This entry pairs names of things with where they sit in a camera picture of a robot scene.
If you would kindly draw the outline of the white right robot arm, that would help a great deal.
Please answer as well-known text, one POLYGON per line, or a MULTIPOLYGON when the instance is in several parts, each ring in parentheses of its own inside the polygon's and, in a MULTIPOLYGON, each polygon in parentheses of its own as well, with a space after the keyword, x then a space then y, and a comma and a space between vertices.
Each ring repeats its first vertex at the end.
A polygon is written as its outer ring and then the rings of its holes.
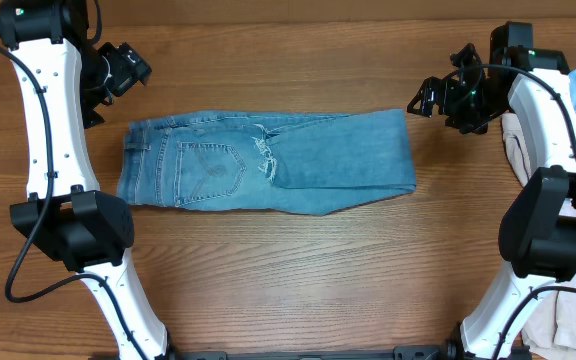
POLYGON ((526 359, 514 340, 544 298, 576 275, 576 115, 560 51, 497 48, 483 63, 473 44, 451 55, 454 71, 427 78, 408 105, 449 127, 480 133, 506 111, 532 157, 527 184, 502 218, 499 272, 477 308, 441 346, 398 346, 406 359, 526 359))

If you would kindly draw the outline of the light blue denim jeans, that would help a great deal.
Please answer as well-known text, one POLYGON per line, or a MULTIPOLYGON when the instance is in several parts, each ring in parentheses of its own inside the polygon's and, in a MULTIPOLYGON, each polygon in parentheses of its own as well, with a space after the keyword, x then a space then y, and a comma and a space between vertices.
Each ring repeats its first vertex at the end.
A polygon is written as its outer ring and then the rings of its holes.
POLYGON ((326 215, 415 189, 400 109, 200 111, 131 124, 117 194, 131 205, 326 215))

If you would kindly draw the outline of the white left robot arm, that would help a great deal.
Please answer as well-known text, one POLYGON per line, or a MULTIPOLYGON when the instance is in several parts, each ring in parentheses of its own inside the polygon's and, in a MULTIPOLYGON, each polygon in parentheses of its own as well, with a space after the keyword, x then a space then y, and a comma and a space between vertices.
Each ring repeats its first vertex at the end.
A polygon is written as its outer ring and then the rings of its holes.
POLYGON ((150 76, 129 45, 100 42, 83 1, 4 1, 0 39, 22 92, 29 149, 27 198, 13 226, 94 296, 123 359, 171 359, 169 332, 135 270, 128 204, 104 193, 85 139, 111 105, 150 76))

